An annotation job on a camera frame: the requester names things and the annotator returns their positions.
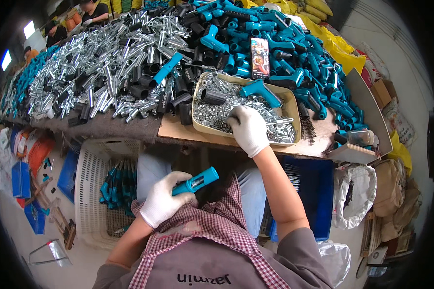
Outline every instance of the person in black shirt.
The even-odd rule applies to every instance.
[[[108,6],[103,3],[95,5],[93,0],[81,0],[81,9],[85,11],[82,16],[82,25],[93,27],[108,23]]]
[[[61,40],[68,37],[66,29],[64,27],[55,25],[53,21],[45,26],[45,34],[48,36],[47,47],[58,45]]]

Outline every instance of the white work glove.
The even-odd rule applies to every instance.
[[[248,157],[255,157],[270,145],[265,120],[255,109],[244,105],[234,107],[227,118],[227,123],[231,126],[237,143]]]
[[[92,24],[92,22],[93,22],[92,19],[85,20],[85,21],[82,23],[82,26],[89,26],[90,24]]]
[[[150,227],[156,229],[162,222],[172,217],[181,206],[196,198],[189,192],[172,196],[172,188],[178,182],[189,180],[191,177],[186,172],[173,171],[153,185],[145,204],[140,209],[140,214]]]

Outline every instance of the blue plastic crate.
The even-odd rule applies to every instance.
[[[45,234],[45,213],[37,200],[24,207],[24,214],[36,235]]]
[[[60,178],[58,179],[58,189],[74,204],[74,187],[75,173],[77,170],[77,162],[79,154],[73,150],[69,150],[64,160],[63,168],[61,169]]]
[[[13,197],[19,199],[30,198],[29,164],[18,161],[12,167]]]
[[[333,162],[319,159],[294,159],[285,156],[283,167],[285,164],[300,168],[301,181],[298,194],[304,205],[315,240],[317,242],[328,240],[333,213]]]

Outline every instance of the gray shirt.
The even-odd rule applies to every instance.
[[[291,288],[333,288],[313,233],[292,231],[281,240],[277,254],[260,247],[267,262]],[[117,265],[98,269],[93,289],[128,288],[140,259],[126,270]],[[193,238],[162,253],[153,265],[146,288],[266,288],[250,259],[225,245]]]

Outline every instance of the phone screen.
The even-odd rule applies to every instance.
[[[267,79],[270,76],[268,42],[263,38],[251,38],[252,78]]]

